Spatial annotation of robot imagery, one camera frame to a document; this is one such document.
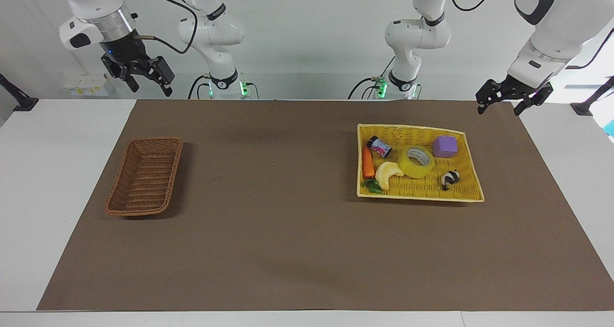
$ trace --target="toy carrot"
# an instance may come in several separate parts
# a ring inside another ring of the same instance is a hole
[[[373,156],[368,147],[362,147],[362,178],[368,180],[375,178],[375,166],[373,165]]]

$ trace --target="brown wicker basket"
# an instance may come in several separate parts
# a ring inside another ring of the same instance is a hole
[[[183,141],[173,137],[130,141],[105,212],[114,216],[144,216],[166,210],[182,146]]]

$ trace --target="small can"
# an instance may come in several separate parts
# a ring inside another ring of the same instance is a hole
[[[379,153],[383,158],[388,157],[390,152],[392,152],[392,147],[390,147],[388,144],[383,142],[382,139],[378,138],[375,135],[373,135],[373,137],[371,137],[371,139],[366,142],[366,147]]]

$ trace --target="banana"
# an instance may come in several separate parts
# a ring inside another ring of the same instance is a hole
[[[388,183],[390,176],[405,176],[405,174],[401,171],[399,165],[393,162],[383,163],[378,167],[377,172],[375,172],[375,179],[384,191],[390,189],[390,183]]]

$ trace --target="green vegetable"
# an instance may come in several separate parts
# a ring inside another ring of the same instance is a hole
[[[382,188],[379,186],[377,180],[371,178],[370,180],[366,180],[362,183],[362,187],[366,187],[369,189],[369,192],[373,194],[384,194]]]

